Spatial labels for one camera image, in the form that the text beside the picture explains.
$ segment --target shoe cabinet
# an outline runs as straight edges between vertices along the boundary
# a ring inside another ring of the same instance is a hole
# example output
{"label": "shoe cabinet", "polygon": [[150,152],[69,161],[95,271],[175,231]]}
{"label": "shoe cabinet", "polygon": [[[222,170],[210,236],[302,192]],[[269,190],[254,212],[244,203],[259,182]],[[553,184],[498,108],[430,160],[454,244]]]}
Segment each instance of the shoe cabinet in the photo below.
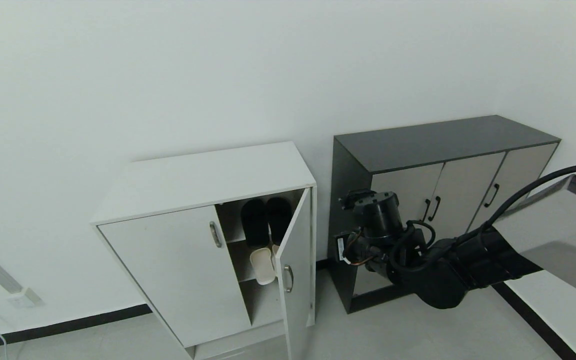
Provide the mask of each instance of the shoe cabinet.
{"label": "shoe cabinet", "polygon": [[[126,166],[91,224],[188,359],[285,336],[298,360],[315,321],[316,192],[292,142],[165,157]],[[240,210],[276,196],[293,215],[277,279],[259,285]]]}
{"label": "shoe cabinet", "polygon": [[497,115],[335,136],[328,257],[346,312],[410,292],[338,260],[333,237],[354,226],[338,198],[356,189],[394,191],[402,221],[425,221],[437,239],[457,237],[539,178],[560,141]]}

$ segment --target black handle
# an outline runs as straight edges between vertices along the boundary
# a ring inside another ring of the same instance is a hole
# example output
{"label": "black handle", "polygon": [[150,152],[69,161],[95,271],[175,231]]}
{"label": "black handle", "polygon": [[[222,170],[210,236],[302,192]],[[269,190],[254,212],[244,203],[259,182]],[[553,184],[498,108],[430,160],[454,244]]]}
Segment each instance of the black handle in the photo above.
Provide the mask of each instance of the black handle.
{"label": "black handle", "polygon": [[434,212],[432,213],[432,215],[428,216],[428,221],[433,221],[435,216],[437,216],[437,210],[439,210],[439,204],[442,203],[442,198],[440,198],[439,196],[435,197],[434,200],[437,200],[437,206],[434,208]]}
{"label": "black handle", "polygon": [[484,203],[484,208],[489,207],[492,204],[492,202],[495,201],[495,197],[497,196],[498,192],[499,192],[499,184],[494,184],[494,195],[492,195],[492,198],[488,203]]}
{"label": "black handle", "polygon": [[430,209],[430,200],[426,198],[423,202],[425,203],[425,211],[423,212],[423,218],[421,218],[421,221],[426,221],[426,215],[428,215],[428,210]]}

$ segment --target slipper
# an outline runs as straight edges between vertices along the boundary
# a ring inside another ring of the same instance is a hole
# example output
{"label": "slipper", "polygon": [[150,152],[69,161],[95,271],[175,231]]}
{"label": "slipper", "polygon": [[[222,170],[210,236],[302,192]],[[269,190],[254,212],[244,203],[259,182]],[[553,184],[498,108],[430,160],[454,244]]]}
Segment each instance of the slipper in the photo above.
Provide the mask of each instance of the slipper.
{"label": "slipper", "polygon": [[270,226],[272,243],[279,245],[286,235],[288,225],[293,219],[293,207],[283,197],[273,197],[265,203],[265,214]]}
{"label": "slipper", "polygon": [[264,202],[254,198],[243,205],[240,212],[241,226],[250,249],[265,248],[270,243],[268,221]]}
{"label": "slipper", "polygon": [[254,278],[259,285],[268,285],[277,276],[272,262],[272,251],[269,248],[258,248],[250,253],[250,264],[254,271]]}

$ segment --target cabinet top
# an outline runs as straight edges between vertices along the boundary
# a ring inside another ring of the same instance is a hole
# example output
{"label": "cabinet top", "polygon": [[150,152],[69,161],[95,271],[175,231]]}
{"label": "cabinet top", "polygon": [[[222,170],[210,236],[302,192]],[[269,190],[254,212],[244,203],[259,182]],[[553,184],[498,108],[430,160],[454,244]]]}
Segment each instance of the cabinet top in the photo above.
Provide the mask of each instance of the cabinet top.
{"label": "cabinet top", "polygon": [[94,225],[314,186],[292,141],[128,164],[91,220]]}
{"label": "cabinet top", "polygon": [[336,135],[369,173],[528,148],[561,139],[498,115]]}

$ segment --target black slipper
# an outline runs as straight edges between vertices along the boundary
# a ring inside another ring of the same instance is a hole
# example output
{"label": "black slipper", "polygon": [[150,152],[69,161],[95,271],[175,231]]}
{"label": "black slipper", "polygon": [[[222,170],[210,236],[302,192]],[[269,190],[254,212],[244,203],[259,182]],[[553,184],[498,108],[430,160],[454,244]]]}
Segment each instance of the black slipper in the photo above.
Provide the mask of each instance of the black slipper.
{"label": "black slipper", "polygon": [[268,246],[268,221],[264,202],[254,198],[241,208],[241,225],[246,235],[246,245],[251,249],[260,249]]}
{"label": "black slipper", "polygon": [[279,245],[286,235],[288,225],[293,219],[293,207],[283,197],[274,197],[265,203],[265,214],[270,225],[272,243]]}

